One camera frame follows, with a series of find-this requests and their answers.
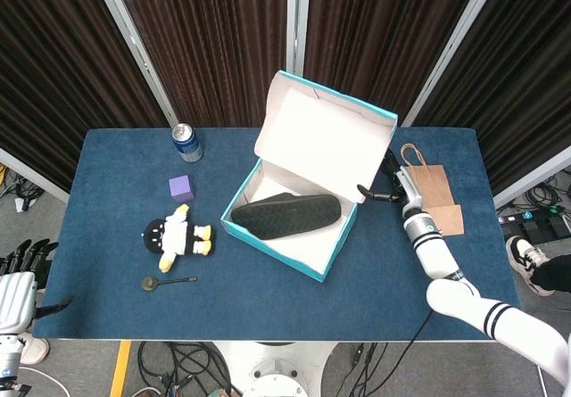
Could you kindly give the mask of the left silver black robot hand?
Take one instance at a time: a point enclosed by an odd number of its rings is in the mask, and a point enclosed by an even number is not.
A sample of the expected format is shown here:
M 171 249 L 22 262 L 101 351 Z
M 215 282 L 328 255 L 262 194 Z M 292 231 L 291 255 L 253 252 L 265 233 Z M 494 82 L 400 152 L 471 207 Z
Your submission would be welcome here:
M 58 242 L 49 238 L 32 243 L 27 239 L 5 257 L 0 257 L 0 335 L 19 335 L 36 319 L 66 309 L 70 295 L 60 302 L 37 306 L 37 291 L 46 287 L 50 252 Z

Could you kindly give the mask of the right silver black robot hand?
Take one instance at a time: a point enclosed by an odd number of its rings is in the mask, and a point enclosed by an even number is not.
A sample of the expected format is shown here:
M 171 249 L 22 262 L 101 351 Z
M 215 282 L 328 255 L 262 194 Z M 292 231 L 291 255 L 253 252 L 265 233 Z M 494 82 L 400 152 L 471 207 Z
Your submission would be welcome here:
M 381 162 L 380 170 L 392 183 L 390 194 L 374 193 L 363 185 L 357 185 L 359 192 L 369 200 L 398 203 L 404 220 L 423 212 L 421 193 L 407 169 L 397 161 L 393 152 L 388 149 Z

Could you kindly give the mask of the light blue shoe box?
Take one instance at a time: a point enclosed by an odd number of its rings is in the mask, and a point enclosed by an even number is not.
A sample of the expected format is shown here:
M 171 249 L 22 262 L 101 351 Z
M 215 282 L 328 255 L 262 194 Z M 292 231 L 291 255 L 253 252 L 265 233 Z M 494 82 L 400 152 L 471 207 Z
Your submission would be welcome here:
M 258 160 L 220 221 L 235 238 L 319 282 L 352 230 L 359 187 L 370 188 L 397 127 L 395 113 L 280 70 L 271 81 L 266 117 L 254 146 Z M 231 217 L 272 195 L 331 194 L 341 205 L 328 227 L 263 241 Z

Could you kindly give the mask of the black slipper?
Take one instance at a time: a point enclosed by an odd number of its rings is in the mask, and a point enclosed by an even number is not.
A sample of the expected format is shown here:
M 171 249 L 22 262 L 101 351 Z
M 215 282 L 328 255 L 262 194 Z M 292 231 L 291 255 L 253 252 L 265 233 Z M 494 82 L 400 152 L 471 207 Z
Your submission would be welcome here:
M 260 240 L 307 233 L 336 223 L 342 206 L 331 194 L 282 193 L 234 208 L 230 217 Z

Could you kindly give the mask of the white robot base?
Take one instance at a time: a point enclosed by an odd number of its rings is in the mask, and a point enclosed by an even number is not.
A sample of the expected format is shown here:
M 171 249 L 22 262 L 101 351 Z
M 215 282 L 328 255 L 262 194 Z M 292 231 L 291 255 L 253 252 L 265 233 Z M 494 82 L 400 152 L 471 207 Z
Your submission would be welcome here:
M 321 397 L 335 342 L 216 341 L 231 383 L 242 397 Z

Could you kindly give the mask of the brown paper bag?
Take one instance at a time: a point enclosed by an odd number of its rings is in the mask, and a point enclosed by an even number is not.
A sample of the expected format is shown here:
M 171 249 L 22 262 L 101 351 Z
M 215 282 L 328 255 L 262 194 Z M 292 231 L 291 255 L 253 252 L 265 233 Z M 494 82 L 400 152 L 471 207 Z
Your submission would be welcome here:
M 412 143 L 404 144 L 400 153 L 422 196 L 422 210 L 431 214 L 443 236 L 463 235 L 461 207 L 452 197 L 443 165 L 427 164 L 422 153 Z

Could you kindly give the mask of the dark blue table cloth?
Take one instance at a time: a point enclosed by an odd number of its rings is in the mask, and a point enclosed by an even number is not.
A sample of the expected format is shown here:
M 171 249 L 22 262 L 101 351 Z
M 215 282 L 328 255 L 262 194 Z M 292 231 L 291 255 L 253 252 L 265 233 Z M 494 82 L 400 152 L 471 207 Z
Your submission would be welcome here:
M 201 128 L 203 158 L 181 159 L 166 128 L 92 129 L 79 156 L 44 301 L 70 295 L 35 334 L 70 339 L 255 341 L 475 341 L 483 334 L 426 303 L 429 280 L 400 208 L 359 206 L 319 282 L 229 235 L 220 218 L 256 162 L 257 128 Z M 170 215 L 169 179 L 188 175 L 191 220 L 212 225 L 213 252 L 177 259 L 193 283 L 147 292 L 158 258 L 142 232 Z

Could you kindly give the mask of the yellow floor tape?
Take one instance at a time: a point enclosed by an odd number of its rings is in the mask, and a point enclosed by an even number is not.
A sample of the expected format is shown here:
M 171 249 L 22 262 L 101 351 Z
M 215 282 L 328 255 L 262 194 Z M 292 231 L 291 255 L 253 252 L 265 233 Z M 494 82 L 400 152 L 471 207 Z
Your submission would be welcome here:
M 109 397 L 121 397 L 128 370 L 129 354 L 132 342 L 122 340 L 120 342 L 115 368 L 112 377 L 112 386 Z

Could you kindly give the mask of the white black sneaker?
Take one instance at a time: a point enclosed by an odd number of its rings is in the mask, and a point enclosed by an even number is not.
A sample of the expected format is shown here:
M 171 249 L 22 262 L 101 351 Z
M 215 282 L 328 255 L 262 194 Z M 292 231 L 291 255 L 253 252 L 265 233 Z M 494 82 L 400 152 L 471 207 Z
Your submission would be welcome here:
M 522 236 L 511 236 L 506 242 L 506 249 L 509 264 L 527 284 L 531 283 L 533 273 L 548 261 L 541 249 L 531 245 Z

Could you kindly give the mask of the black spoon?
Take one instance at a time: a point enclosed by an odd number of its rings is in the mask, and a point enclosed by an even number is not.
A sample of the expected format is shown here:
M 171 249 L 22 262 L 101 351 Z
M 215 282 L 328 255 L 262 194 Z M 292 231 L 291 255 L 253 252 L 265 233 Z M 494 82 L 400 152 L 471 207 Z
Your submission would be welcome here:
M 174 278 L 174 279 L 164 279 L 159 280 L 157 277 L 145 277 L 141 282 L 141 288 L 147 292 L 152 292 L 156 290 L 161 285 L 173 285 L 181 283 L 193 283 L 198 280 L 197 277 L 184 277 L 184 278 Z

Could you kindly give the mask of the black trouser leg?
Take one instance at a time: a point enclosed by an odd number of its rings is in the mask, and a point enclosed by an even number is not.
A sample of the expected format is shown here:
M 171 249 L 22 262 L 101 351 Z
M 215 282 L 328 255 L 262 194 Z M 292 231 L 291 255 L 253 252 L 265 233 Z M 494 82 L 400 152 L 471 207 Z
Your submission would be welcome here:
M 542 263 L 532 274 L 531 282 L 542 290 L 571 294 L 571 254 Z

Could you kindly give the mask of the black white penguin plush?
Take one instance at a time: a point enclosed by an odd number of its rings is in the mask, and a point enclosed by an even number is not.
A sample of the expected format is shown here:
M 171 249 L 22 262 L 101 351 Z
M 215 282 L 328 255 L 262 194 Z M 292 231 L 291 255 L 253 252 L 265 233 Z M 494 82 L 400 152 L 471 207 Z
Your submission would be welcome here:
M 213 250 L 212 226 L 193 224 L 188 218 L 189 212 L 190 206 L 183 203 L 166 218 L 150 221 L 141 234 L 145 248 L 159 255 L 158 268 L 164 274 L 178 257 L 207 256 Z

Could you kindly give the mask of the blue soda can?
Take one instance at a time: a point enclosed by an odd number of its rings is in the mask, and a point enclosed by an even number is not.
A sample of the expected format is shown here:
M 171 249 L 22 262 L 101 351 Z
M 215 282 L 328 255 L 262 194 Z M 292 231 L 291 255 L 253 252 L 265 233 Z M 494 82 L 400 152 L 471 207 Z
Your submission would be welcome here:
M 203 157 L 203 148 L 195 130 L 186 123 L 179 123 L 171 130 L 172 141 L 182 159 L 196 162 Z

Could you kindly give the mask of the grey slanted partition post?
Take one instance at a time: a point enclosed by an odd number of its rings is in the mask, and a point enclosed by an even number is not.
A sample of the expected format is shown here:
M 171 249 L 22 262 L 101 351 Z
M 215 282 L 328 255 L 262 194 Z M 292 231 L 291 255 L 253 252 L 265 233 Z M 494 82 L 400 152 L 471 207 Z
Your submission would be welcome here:
M 406 113 L 401 123 L 402 127 L 410 127 L 414 124 L 487 1 L 488 0 L 468 0 L 438 60 L 429 73 L 425 84 L 411 105 L 410 110 Z
M 125 1 L 104 0 L 104 2 L 165 119 L 171 127 L 177 126 L 177 124 L 179 124 L 178 116 L 175 113 L 159 74 L 154 68 Z

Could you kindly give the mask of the grey upright partition post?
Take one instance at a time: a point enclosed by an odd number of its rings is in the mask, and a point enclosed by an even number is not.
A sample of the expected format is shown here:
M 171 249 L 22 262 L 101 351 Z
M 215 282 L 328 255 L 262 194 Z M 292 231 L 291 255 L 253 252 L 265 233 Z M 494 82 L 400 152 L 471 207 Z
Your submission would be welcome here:
M 286 0 L 285 69 L 304 74 L 310 0 Z

